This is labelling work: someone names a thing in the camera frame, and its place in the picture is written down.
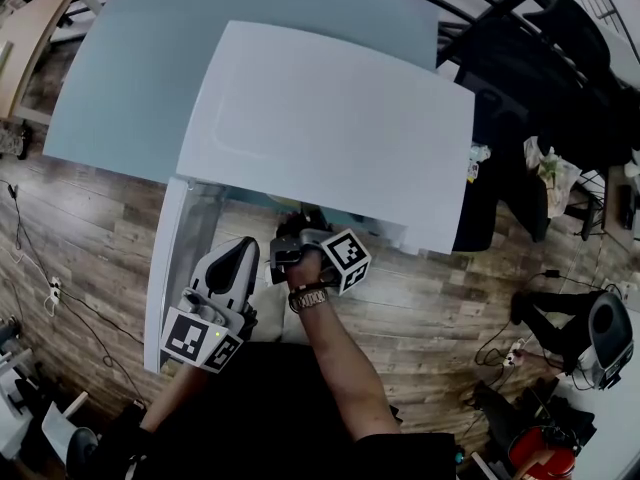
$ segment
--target black shirt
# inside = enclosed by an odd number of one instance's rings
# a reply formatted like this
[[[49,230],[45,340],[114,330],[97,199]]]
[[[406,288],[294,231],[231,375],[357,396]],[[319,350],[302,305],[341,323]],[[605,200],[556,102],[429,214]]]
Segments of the black shirt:
[[[450,434],[375,435],[353,443],[311,347],[245,343],[202,395],[153,435],[135,480],[384,471],[455,479]]]

